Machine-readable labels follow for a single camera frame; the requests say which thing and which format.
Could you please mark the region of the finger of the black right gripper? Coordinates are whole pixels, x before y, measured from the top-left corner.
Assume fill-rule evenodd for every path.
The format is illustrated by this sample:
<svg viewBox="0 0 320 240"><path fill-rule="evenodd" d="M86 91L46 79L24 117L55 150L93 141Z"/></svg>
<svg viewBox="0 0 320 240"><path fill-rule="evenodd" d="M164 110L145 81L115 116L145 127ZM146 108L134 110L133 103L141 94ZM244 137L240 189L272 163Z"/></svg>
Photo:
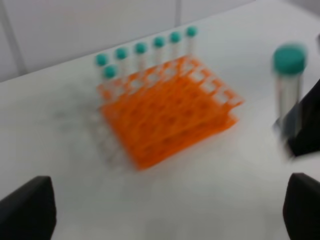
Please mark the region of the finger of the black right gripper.
<svg viewBox="0 0 320 240"><path fill-rule="evenodd" d="M300 84L291 80L276 83L277 119L284 148L292 157L320 151L320 82L300 98Z"/></svg>

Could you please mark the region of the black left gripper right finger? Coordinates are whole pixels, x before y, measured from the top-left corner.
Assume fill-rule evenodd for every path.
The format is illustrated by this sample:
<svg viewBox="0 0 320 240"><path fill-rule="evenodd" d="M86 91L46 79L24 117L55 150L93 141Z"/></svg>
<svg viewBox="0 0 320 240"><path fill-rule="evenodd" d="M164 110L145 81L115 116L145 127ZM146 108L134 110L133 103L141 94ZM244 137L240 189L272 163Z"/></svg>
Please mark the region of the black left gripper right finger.
<svg viewBox="0 0 320 240"><path fill-rule="evenodd" d="M291 240L318 240L320 182L304 173L293 173L288 181L282 214Z"/></svg>

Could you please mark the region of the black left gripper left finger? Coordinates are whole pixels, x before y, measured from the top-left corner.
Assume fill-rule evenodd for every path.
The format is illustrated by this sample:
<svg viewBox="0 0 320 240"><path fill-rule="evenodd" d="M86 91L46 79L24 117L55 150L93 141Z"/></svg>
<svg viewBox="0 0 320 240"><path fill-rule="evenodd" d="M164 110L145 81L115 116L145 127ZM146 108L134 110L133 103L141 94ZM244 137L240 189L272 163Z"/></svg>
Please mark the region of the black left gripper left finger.
<svg viewBox="0 0 320 240"><path fill-rule="evenodd" d="M50 240L56 224L50 176L36 176L0 201L2 240Z"/></svg>

